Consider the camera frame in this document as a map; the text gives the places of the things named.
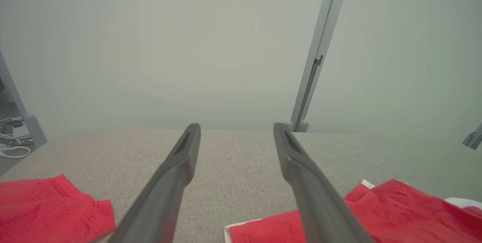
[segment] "red garment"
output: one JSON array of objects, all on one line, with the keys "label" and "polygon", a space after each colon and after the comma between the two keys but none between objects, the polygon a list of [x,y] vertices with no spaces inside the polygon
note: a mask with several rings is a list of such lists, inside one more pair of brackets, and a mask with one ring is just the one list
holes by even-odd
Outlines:
[{"label": "red garment", "polygon": [[0,243],[88,243],[115,229],[110,200],[59,175],[0,183]]},{"label": "red garment", "polygon": [[[397,180],[344,198],[376,243],[472,243],[482,241],[482,210],[461,209]],[[304,243],[297,211],[229,228],[233,243]]]}]

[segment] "red cloth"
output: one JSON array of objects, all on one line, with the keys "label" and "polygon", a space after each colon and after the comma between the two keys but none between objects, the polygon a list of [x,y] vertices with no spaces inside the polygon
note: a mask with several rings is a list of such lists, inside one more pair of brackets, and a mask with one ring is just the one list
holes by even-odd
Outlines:
[{"label": "red cloth", "polygon": [[115,229],[110,200],[59,175],[0,183],[0,243],[88,243]]},{"label": "red cloth", "polygon": [[[482,241],[482,210],[461,209],[397,180],[344,198],[376,243]],[[297,211],[229,228],[233,243],[304,243]]]}]

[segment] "gray floor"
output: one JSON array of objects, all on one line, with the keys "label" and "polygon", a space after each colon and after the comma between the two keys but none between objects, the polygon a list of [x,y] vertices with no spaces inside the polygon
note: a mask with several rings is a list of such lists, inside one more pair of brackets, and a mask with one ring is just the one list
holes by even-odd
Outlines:
[{"label": "gray floor", "polygon": [[[20,116],[20,111],[14,102],[8,102],[3,95],[0,96],[0,119]],[[12,133],[12,129],[7,128],[5,133]],[[8,153],[9,155],[22,155],[25,154],[24,149],[18,149]],[[2,176],[7,170],[15,166],[22,159],[8,159],[0,157],[0,176]]]}]

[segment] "white wall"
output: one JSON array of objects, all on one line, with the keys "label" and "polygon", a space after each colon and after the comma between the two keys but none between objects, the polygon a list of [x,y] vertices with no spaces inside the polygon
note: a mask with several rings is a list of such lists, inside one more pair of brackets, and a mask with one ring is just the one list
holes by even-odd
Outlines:
[{"label": "white wall", "polygon": [[271,130],[321,0],[0,0],[0,49],[48,139],[98,127]]},{"label": "white wall", "polygon": [[462,141],[481,88],[482,0],[344,0],[308,130]]}]

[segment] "fabric-covered table surface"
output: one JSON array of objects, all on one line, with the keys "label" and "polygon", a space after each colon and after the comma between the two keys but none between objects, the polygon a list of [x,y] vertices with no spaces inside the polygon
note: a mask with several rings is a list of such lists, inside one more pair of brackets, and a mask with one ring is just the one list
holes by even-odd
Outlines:
[{"label": "fabric-covered table surface", "polygon": [[[48,142],[0,177],[64,174],[96,200],[111,200],[118,224],[183,130],[90,130]],[[482,154],[434,139],[295,133],[341,196],[362,179],[398,179],[439,198],[482,202]],[[221,243],[223,227],[296,209],[270,131],[202,130],[174,242]],[[106,242],[108,237],[99,242]]]}]

